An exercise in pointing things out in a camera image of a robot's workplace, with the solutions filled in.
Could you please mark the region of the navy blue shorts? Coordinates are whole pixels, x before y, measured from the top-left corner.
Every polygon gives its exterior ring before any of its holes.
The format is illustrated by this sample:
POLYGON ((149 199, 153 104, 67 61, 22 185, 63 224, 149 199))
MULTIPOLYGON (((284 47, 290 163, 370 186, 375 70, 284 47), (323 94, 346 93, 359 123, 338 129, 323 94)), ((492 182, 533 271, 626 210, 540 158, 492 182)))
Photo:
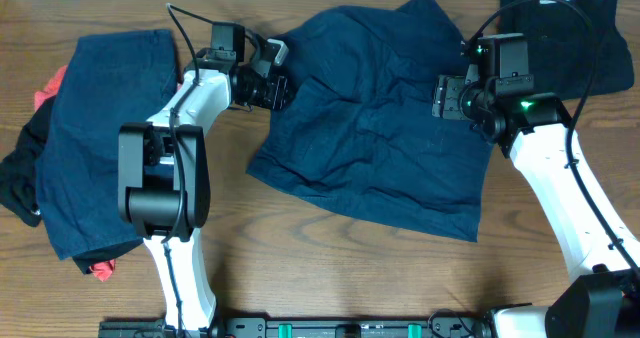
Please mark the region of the navy blue shorts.
POLYGON ((340 6, 285 33, 297 93, 248 173, 336 214, 475 241, 492 148, 432 113, 438 77, 467 71, 461 40, 436 0, 340 6))

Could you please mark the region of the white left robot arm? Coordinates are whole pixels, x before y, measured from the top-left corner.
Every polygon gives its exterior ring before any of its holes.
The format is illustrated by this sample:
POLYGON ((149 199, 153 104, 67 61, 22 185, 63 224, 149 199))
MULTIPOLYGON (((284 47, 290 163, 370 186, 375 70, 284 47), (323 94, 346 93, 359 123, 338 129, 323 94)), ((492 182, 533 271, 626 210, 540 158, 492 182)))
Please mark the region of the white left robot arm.
POLYGON ((211 43, 193 52, 175 95, 118 136, 118 210, 150 252, 167 305, 156 328, 133 337, 217 337, 201 229, 210 209, 205 138, 232 105, 284 109, 295 94, 281 67, 287 45, 245 27, 215 22, 211 43))

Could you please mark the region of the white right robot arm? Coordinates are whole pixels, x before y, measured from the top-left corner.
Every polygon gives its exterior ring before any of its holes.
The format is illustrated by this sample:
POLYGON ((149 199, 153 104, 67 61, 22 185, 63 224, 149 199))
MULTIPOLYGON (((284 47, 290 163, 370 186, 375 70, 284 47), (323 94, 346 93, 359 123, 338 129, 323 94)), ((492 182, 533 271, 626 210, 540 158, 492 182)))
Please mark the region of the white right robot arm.
POLYGON ((639 242, 591 171, 561 99, 535 93, 520 33, 464 43, 464 76, 441 75, 433 114, 470 121, 534 191, 561 247, 570 285, 550 306, 489 311, 476 337, 636 337, 639 242))

